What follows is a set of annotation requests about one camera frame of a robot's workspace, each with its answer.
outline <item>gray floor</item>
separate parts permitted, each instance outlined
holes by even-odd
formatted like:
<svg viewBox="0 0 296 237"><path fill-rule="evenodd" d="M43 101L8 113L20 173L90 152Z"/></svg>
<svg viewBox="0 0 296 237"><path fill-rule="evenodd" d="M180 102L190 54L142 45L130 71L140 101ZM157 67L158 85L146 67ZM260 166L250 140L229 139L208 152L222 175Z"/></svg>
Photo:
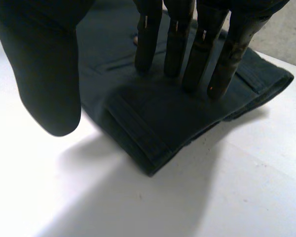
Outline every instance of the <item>gray floor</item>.
<svg viewBox="0 0 296 237"><path fill-rule="evenodd" d="M228 30L229 16L224 29ZM254 50L296 65L296 0L291 0L251 41Z"/></svg>

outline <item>white surface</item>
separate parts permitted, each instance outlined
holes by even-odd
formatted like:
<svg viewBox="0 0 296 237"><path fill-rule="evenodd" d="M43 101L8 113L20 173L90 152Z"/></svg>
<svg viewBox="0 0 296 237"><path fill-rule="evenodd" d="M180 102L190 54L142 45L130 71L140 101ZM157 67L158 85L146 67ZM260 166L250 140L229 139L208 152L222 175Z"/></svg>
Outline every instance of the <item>white surface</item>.
<svg viewBox="0 0 296 237"><path fill-rule="evenodd" d="M85 114L42 130L0 45L0 237L33 236L296 237L296 78L148 178Z"/></svg>

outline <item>folded garment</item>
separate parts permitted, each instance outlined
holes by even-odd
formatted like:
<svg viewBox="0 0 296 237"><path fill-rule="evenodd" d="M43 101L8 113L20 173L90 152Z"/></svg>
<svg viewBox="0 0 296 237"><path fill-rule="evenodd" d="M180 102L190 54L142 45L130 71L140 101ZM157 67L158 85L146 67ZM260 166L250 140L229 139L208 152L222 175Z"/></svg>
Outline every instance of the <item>folded garment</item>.
<svg viewBox="0 0 296 237"><path fill-rule="evenodd" d="M187 94L180 79L163 74L170 19L163 16L151 70L134 67L133 44L139 14L130 0L96 2L77 28L82 106L149 176L175 154L220 121L230 121L282 92L294 76L248 49L226 95L217 102L206 88L226 34L215 47L199 90ZM184 64L195 36L192 25Z"/></svg>

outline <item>black robotic finger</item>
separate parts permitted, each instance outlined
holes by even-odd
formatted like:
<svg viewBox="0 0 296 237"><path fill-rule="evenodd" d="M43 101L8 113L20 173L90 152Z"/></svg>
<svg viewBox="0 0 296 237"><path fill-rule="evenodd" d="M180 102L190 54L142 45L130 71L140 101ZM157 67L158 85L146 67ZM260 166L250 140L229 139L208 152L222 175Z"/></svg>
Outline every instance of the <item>black robotic finger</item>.
<svg viewBox="0 0 296 237"><path fill-rule="evenodd" d="M240 12L232 13L228 36L207 88L207 94L212 100L218 100L225 94L252 37L270 17L246 16Z"/></svg>
<svg viewBox="0 0 296 237"><path fill-rule="evenodd" d="M138 41L135 56L135 67L140 72L147 72L152 64L157 46L161 15L148 17L141 15L138 23Z"/></svg>
<svg viewBox="0 0 296 237"><path fill-rule="evenodd" d="M137 25L138 42L135 67L139 72L147 72L156 50L159 26L162 17L162 0L134 0L140 19Z"/></svg>
<svg viewBox="0 0 296 237"><path fill-rule="evenodd" d="M222 29L228 9L207 6L197 1L198 28L183 77L182 87L187 92L198 89L210 61L215 42Z"/></svg>
<svg viewBox="0 0 296 237"><path fill-rule="evenodd" d="M165 0L170 20L164 73L168 77L180 74L184 59L195 0Z"/></svg>

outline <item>robotic hand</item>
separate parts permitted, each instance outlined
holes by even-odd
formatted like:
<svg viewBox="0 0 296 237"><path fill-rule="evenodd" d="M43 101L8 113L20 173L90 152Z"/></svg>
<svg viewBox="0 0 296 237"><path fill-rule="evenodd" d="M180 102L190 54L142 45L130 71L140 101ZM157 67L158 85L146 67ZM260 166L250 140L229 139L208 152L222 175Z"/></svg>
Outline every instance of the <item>robotic hand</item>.
<svg viewBox="0 0 296 237"><path fill-rule="evenodd" d="M164 73L180 73L195 0L164 0L171 18ZM196 0L198 29L183 88L195 91L229 10L230 28L207 93L227 90L253 35L289 0ZM24 106L54 136L74 131L80 120L78 45L75 28L94 0L0 0L0 40ZM134 0L140 19L135 66L151 67L162 17L162 0Z"/></svg>
<svg viewBox="0 0 296 237"><path fill-rule="evenodd" d="M194 92L201 83L224 20L231 10L230 28L217 65L208 85L212 100L221 98L234 76L254 36L289 0L196 0L198 28L183 78L183 88ZM134 0L140 13L135 67L140 72L152 64L162 16L162 0ZM164 73L180 73L194 0L164 0L171 18Z"/></svg>

